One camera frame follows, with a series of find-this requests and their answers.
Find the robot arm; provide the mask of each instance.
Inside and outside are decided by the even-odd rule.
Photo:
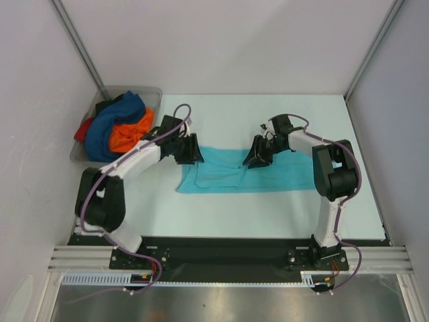
[[[273,155],[285,150],[300,151],[313,159],[314,184],[321,196],[318,225],[312,236],[313,260],[337,256],[341,250],[336,233],[341,226],[340,202],[357,188],[356,164],[340,147],[353,153],[347,140],[328,144],[309,136],[303,127],[294,127],[287,114],[271,118],[261,125],[265,130],[255,136],[243,165],[249,168],[269,166]]]
[[[125,220],[125,187],[152,164],[166,156],[174,156],[177,164],[204,162],[195,133],[190,133],[187,123],[170,135],[161,138],[182,122],[165,115],[161,126],[143,136],[136,146],[118,160],[100,169],[87,168],[82,173],[74,212],[80,217],[85,199],[95,182],[105,175],[92,195],[84,212],[85,223],[101,227],[116,244],[136,252],[141,236]]]

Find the reflective floor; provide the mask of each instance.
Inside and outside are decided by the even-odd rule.
[[[66,304],[101,290],[62,286],[51,322],[203,321],[409,321],[395,275],[360,275],[334,296],[308,288],[152,287],[120,291]]]

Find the pile of clothes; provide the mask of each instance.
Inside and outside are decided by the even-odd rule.
[[[74,139],[84,142],[88,159],[97,162],[112,162],[130,151],[150,131],[155,117],[131,91],[96,104],[95,111],[95,117],[80,126]]]

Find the gray plastic bin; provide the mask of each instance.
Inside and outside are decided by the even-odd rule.
[[[125,93],[126,91],[131,91],[135,94],[140,95],[141,99],[147,107],[149,107],[155,113],[155,119],[153,125],[156,124],[158,118],[158,111],[160,110],[162,91],[156,87],[139,87],[139,86],[106,86],[106,91],[112,99],[116,96]],[[85,122],[90,117],[95,116],[95,105],[103,101],[103,96],[100,91],[97,91],[93,102],[91,103],[88,112],[82,118],[80,124]],[[84,144],[82,142],[76,141],[73,145],[73,149],[70,153],[70,159],[74,163],[82,164],[84,166],[92,166],[93,168],[99,168],[106,165],[107,163],[103,162],[93,162],[88,160],[86,155]]]

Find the light blue cloth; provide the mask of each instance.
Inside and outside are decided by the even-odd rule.
[[[313,190],[312,159],[301,152],[276,154],[273,164],[248,169],[242,165],[249,150],[200,147],[204,163],[182,166],[179,193],[270,193]]]

